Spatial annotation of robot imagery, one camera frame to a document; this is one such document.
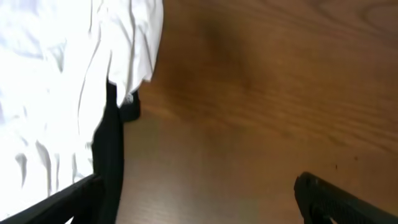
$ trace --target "wood grain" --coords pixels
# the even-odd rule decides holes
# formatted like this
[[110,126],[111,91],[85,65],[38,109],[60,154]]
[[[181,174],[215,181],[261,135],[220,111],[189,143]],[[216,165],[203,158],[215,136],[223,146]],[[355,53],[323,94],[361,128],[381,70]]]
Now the wood grain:
[[168,0],[119,223],[302,223],[307,170],[398,215],[398,2]]

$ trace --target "crumpled white fabric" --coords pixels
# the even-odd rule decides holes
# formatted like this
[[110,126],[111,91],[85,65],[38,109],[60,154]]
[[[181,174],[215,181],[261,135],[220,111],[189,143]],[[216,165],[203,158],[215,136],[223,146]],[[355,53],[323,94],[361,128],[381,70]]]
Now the crumpled white fabric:
[[106,104],[150,80],[162,0],[0,1],[0,220],[92,173]]

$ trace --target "black fabric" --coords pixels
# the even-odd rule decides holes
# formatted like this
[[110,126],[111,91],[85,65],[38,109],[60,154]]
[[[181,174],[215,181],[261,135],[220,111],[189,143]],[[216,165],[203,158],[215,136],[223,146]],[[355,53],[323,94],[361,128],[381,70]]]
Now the black fabric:
[[107,99],[103,120],[92,145],[94,173],[104,181],[105,195],[98,223],[115,223],[123,185],[123,124],[116,104],[116,87],[107,83]]
[[120,107],[119,114],[121,122],[130,122],[137,120],[141,115],[141,102],[139,100],[138,91],[131,93],[133,102],[125,103]]

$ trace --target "textured black grip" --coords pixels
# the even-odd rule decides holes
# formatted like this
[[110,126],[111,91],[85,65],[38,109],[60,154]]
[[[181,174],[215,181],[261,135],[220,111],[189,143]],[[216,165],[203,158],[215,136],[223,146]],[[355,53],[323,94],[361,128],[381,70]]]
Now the textured black grip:
[[398,218],[308,172],[297,178],[295,198],[305,224],[390,224]]

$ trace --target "table surface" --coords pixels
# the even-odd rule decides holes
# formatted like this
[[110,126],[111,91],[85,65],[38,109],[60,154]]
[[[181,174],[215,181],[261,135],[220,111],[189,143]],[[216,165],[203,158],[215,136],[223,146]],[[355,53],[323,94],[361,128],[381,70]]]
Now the table surface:
[[303,171],[398,215],[397,1],[164,10],[118,223],[303,223]]

